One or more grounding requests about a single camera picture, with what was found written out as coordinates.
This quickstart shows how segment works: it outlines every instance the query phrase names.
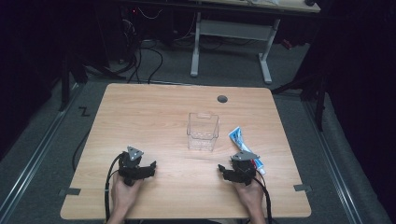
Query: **gray carpet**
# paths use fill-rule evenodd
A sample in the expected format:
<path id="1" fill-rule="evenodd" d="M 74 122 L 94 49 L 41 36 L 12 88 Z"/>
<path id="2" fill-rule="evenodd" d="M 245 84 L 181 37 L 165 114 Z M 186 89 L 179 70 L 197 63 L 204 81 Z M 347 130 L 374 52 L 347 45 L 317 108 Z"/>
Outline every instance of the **gray carpet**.
<path id="1" fill-rule="evenodd" d="M 284 85 L 293 79 L 309 48 L 308 45 L 305 45 L 287 50 L 282 46 L 274 45 L 268 58 L 274 82 L 268 86 L 263 83 L 260 65 L 257 61 L 256 51 L 260 52 L 261 44 L 255 42 L 244 47 L 222 45 L 213 49 L 217 47 L 216 44 L 204 43 L 198 77 L 190 77 L 192 46 L 174 45 L 169 48 L 161 44 L 154 46 L 153 42 L 146 42 L 145 46 L 154 46 L 152 49 L 158 50 L 163 55 L 163 65 L 152 77 L 152 83 L 161 81 L 194 85 L 266 87 L 269 89 Z M 138 76 L 143 82 L 160 64 L 161 57 L 147 49 L 142 50 L 142 55 Z M 103 223 L 103 220 L 69 221 L 61 219 L 60 211 L 64 196 L 60 196 L 59 192 L 61 189 L 69 187 L 74 173 L 73 154 L 81 139 L 91 128 L 106 85 L 111 82 L 119 81 L 90 75 L 89 82 L 79 88 L 81 93 L 77 95 L 64 115 L 58 132 L 49 144 L 44 160 L 9 217 L 8 223 Z M 274 98 L 303 183 L 312 188 L 312 191 L 307 192 L 312 215 L 307 218 L 278 217 L 276 221 L 280 224 L 349 223 L 347 213 L 339 199 L 332 177 L 329 175 L 329 168 L 326 165 L 315 127 L 310 122 L 311 118 L 306 113 L 304 104 L 298 97 L 298 92 L 287 91 L 275 95 Z M 1 202 L 12 190 L 14 183 L 33 156 L 52 121 L 59 115 L 60 94 L 61 88 L 58 85 L 53 90 L 52 98 L 32 117 L 29 126 L 18 142 L 1 161 L 0 179 L 3 180 L 0 191 Z M 86 114 L 89 116 L 82 116 L 81 107 L 87 108 Z M 323 128 L 327 143 L 331 147 L 340 172 L 360 211 L 362 223 L 390 223 L 345 140 L 328 98 L 326 99 Z M 83 144 L 76 156 L 76 162 L 78 162 L 82 149 Z"/>

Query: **person's right hand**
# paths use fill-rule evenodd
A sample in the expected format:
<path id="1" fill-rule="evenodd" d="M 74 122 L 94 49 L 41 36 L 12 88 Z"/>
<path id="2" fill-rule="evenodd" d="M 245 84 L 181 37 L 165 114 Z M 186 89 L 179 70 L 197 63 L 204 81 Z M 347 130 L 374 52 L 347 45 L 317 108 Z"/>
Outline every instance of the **person's right hand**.
<path id="1" fill-rule="evenodd" d="M 245 185 L 244 183 L 234 183 L 233 186 L 239 195 L 239 200 L 244 205 L 250 216 L 250 223 L 252 224 L 265 224 L 264 212 L 262 211 L 262 198 L 264 192 L 262 186 L 255 180 L 251 184 Z"/>

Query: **transparent box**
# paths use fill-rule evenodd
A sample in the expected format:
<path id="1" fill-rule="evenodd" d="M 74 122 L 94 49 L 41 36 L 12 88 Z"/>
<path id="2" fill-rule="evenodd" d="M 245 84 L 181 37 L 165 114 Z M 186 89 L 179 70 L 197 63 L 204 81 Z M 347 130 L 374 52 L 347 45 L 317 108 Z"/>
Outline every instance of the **transparent box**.
<path id="1" fill-rule="evenodd" d="M 189 149 L 212 151 L 219 137 L 219 116 L 190 113 L 187 126 Z"/>

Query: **toothpaste tube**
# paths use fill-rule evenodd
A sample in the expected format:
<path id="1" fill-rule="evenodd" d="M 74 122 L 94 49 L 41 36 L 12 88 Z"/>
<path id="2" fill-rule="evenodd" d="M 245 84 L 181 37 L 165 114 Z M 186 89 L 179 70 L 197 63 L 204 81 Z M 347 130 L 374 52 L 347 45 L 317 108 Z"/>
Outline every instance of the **toothpaste tube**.
<path id="1" fill-rule="evenodd" d="M 244 143 L 244 139 L 242 138 L 241 128 L 236 127 L 228 135 L 233 140 L 233 142 L 239 147 L 239 149 L 253 153 Z M 260 172 L 260 174 L 265 175 L 264 164 L 259 159 L 254 159 L 254 163 L 256 163 L 256 169 Z"/>

